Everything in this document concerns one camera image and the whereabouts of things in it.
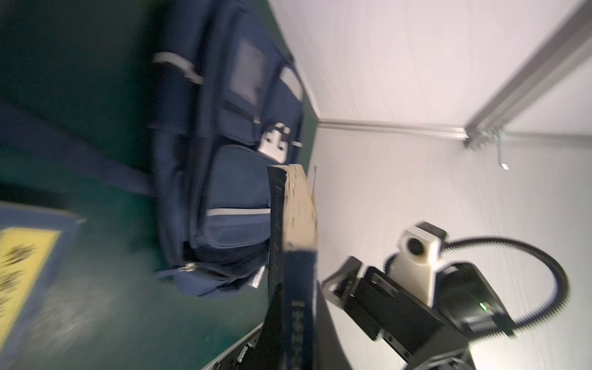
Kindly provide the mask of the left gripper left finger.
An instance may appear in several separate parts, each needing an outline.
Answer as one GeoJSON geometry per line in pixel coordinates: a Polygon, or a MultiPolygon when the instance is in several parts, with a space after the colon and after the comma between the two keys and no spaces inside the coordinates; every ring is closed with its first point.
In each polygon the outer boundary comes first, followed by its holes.
{"type": "Polygon", "coordinates": [[[275,289],[254,352],[252,369],[278,370],[283,363],[283,285],[275,289]]]}

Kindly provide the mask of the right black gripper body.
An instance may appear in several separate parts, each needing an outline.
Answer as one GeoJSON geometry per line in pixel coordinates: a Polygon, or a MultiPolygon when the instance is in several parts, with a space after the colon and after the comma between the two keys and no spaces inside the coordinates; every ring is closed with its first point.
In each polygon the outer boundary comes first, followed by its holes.
{"type": "Polygon", "coordinates": [[[359,276],[362,262],[349,257],[322,282],[328,301],[339,307],[373,341],[386,342],[405,361],[442,361],[443,323],[379,269],[359,276]]]}

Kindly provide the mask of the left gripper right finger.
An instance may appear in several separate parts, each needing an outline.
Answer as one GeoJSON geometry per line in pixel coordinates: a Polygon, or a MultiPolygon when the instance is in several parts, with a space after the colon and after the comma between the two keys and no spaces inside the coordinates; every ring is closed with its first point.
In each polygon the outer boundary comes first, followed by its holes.
{"type": "Polygon", "coordinates": [[[339,342],[320,282],[316,285],[315,369],[352,370],[339,342]]]}

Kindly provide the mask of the navy blue student backpack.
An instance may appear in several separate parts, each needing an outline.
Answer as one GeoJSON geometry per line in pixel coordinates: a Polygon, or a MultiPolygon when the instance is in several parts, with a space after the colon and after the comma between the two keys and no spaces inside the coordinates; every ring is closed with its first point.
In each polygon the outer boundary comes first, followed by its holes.
{"type": "Polygon", "coordinates": [[[153,169],[110,159],[14,106],[1,141],[153,197],[167,269],[184,294],[257,287],[268,263],[268,168],[298,159],[303,86],[293,58],[242,1],[175,1],[154,54],[153,169]]]}

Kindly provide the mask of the blue book yellow label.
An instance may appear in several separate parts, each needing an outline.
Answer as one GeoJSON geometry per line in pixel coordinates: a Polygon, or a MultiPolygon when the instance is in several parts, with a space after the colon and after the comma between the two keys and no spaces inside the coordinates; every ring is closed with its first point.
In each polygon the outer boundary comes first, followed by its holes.
{"type": "Polygon", "coordinates": [[[69,211],[1,202],[1,368],[9,369],[66,250],[85,222],[69,211]]]}

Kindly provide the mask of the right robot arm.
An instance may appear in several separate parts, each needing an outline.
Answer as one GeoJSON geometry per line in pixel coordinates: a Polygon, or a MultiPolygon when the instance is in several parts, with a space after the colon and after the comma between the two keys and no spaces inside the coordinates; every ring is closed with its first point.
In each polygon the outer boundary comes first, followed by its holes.
{"type": "Polygon", "coordinates": [[[325,296],[372,340],[382,339],[409,369],[472,369],[470,345],[513,337],[557,315],[570,296],[563,267],[535,246],[504,237],[448,241],[445,231],[403,233],[384,267],[364,268],[348,258],[322,282],[325,296]],[[512,319],[499,295],[470,262],[449,263],[451,251],[511,248],[534,257],[552,274],[553,291],[539,308],[512,319]]]}

